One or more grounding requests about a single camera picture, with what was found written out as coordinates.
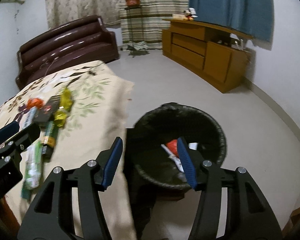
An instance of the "baseboard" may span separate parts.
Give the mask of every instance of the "baseboard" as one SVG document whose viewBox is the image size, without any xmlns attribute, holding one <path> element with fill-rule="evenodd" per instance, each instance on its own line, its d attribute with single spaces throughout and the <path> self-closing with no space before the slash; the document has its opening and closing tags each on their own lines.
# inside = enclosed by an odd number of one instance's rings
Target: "baseboard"
<svg viewBox="0 0 300 240">
<path fill-rule="evenodd" d="M 294 133 L 294 135 L 300 142 L 300 128 L 292 120 L 292 118 L 282 109 L 282 107 L 279 106 L 270 96 L 268 96 L 262 89 L 253 84 L 246 77 L 244 77 L 243 83 L 248 89 L 254 92 L 262 101 L 264 101 L 282 119 L 282 121 L 285 122 L 285 124 L 290 128 L 290 130 Z"/>
</svg>

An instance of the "wooden cabinet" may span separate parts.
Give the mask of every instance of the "wooden cabinet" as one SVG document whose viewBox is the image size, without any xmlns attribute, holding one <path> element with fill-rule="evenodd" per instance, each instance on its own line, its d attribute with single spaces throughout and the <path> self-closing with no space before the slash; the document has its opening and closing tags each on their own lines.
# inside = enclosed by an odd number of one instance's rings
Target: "wooden cabinet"
<svg viewBox="0 0 300 240">
<path fill-rule="evenodd" d="M 218 25 L 170 21 L 170 29 L 162 30 L 163 55 L 188 68 L 222 93 L 241 84 L 248 62 L 247 52 L 214 41 L 228 41 L 230 33 L 250 39 L 251 36 Z"/>
</svg>

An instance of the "yellow wrapper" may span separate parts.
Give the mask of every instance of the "yellow wrapper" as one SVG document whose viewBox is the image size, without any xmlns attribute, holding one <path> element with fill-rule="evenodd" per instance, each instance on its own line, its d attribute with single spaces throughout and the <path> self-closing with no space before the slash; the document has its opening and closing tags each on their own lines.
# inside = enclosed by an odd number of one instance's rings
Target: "yellow wrapper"
<svg viewBox="0 0 300 240">
<path fill-rule="evenodd" d="M 60 95 L 59 109 L 54 113 L 54 123 L 56 126 L 63 127 L 65 125 L 72 104 L 71 92 L 68 88 L 65 88 Z"/>
</svg>

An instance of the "brown leather sofa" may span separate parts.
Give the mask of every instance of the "brown leather sofa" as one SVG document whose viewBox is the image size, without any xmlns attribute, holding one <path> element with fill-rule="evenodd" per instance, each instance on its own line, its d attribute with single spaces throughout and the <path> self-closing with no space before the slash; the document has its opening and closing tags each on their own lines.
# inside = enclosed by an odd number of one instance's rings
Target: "brown leather sofa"
<svg viewBox="0 0 300 240">
<path fill-rule="evenodd" d="M 20 47 L 17 53 L 19 89 L 41 77 L 93 60 L 119 58 L 114 32 L 101 16 L 92 15 L 51 29 Z"/>
</svg>

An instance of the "cabinet top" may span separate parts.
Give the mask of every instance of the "cabinet top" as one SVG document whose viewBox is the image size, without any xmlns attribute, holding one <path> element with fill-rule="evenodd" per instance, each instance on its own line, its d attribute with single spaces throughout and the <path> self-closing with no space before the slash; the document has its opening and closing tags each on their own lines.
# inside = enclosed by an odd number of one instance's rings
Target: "cabinet top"
<svg viewBox="0 0 300 240">
<path fill-rule="evenodd" d="M 184 23 L 184 24 L 193 24 L 193 25 L 200 25 L 200 26 L 204 26 L 204 27 L 208 27 L 208 28 L 212 28 L 212 29 L 217 29 L 223 32 L 227 32 L 227 33 L 233 33 L 239 37 L 242 38 L 246 38 L 249 40 L 253 39 L 253 36 L 239 32 L 237 30 L 231 29 L 231 28 L 227 28 L 227 27 L 223 27 L 221 25 L 216 25 L 216 24 L 212 24 L 212 23 L 206 23 L 206 22 L 199 22 L 199 21 L 184 21 L 184 20 L 177 20 L 177 19 L 162 19 L 164 21 L 169 21 L 169 22 L 178 22 L 178 23 Z"/>
</svg>

